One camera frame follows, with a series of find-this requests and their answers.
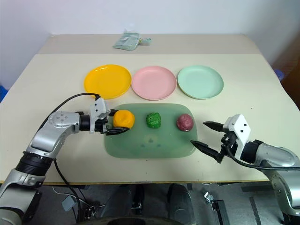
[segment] yellow plate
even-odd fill
[[[84,80],[87,92],[97,93],[104,99],[112,99],[124,94],[131,85],[130,72],[119,65],[107,64],[89,72]]]

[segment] white wall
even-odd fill
[[[300,30],[300,0],[1,0],[0,7],[6,88],[51,33],[243,33],[272,63]]]

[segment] play dough ball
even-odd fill
[[[146,118],[146,122],[149,128],[160,128],[161,118],[159,113],[153,112],[148,114]]]
[[[177,127],[181,131],[190,131],[193,128],[194,122],[193,118],[188,114],[182,114],[177,119]]]
[[[113,116],[113,126],[132,128],[135,123],[135,116],[129,110],[120,109]]]

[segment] mint green plate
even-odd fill
[[[200,65],[183,68],[177,80],[181,90],[196,99],[215,97],[224,86],[223,79],[216,70]]]
[[[189,132],[180,131],[176,126],[178,117],[187,113],[188,108],[179,104],[124,104],[116,109],[127,109],[135,115],[135,124],[127,132],[105,136],[105,148],[108,154],[118,158],[181,158],[191,155],[195,149],[190,140],[197,140],[194,125]],[[161,127],[147,127],[146,116],[158,112]],[[112,117],[108,126],[112,126]]]

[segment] purple ball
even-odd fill
[[[177,127],[181,131],[190,131],[193,128],[194,121],[193,118],[188,114],[182,114],[177,119]]]

